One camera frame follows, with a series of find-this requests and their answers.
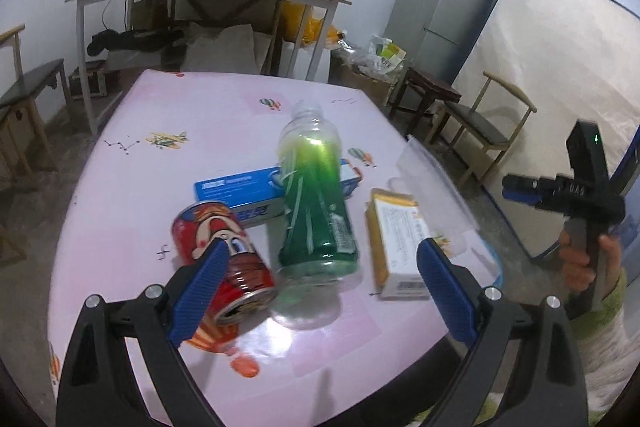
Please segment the person's right hand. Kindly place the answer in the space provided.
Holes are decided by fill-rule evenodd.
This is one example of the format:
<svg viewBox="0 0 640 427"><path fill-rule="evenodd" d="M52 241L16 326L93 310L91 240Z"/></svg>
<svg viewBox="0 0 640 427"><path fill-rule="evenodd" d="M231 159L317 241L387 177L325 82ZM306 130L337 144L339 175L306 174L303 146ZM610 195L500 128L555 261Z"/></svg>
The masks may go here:
<svg viewBox="0 0 640 427"><path fill-rule="evenodd" d="M599 243L606 259L603 295L607 296L612 293L622 273L622 247L618 238L612 235L601 235ZM574 245L567 231L563 231L559 237L559 256L563 261L563 281L571 293L578 294L585 291L599 278L596 272L589 268L587 253Z"/></svg>

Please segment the green-cuffed white sleeve forearm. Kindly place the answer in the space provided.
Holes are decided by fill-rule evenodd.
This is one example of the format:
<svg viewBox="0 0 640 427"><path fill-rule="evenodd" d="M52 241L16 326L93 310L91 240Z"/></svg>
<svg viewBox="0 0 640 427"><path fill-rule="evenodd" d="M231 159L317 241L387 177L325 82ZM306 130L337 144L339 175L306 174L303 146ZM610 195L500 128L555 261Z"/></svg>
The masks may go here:
<svg viewBox="0 0 640 427"><path fill-rule="evenodd" d="M585 373L589 426L608 413L639 363L639 334L627 334L624 326L626 287L626 271L621 269L602 309L570 321Z"/></svg>

